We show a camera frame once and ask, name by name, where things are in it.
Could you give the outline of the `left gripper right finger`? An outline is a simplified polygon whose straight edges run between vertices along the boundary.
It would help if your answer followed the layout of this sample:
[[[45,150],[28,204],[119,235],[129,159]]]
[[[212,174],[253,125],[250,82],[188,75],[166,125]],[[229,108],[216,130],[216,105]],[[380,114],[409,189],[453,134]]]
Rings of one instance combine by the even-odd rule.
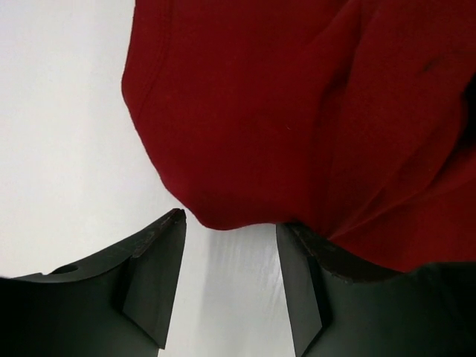
[[[278,225],[276,235],[297,356],[475,354],[473,262],[402,273],[303,225]]]

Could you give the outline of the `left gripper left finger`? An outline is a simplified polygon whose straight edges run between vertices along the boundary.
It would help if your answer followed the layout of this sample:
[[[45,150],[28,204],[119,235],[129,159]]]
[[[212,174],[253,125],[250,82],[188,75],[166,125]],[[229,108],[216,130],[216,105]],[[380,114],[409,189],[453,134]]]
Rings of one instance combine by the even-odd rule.
[[[165,348],[184,253],[174,209],[50,274],[1,279],[3,356],[156,356]]]

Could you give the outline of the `dark red t shirt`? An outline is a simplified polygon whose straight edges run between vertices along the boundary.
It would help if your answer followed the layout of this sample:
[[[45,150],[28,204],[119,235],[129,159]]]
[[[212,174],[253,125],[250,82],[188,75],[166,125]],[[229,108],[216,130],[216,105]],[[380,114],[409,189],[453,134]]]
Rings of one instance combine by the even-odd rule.
[[[473,1],[137,1],[122,92],[204,226],[410,271],[475,258],[474,78]]]

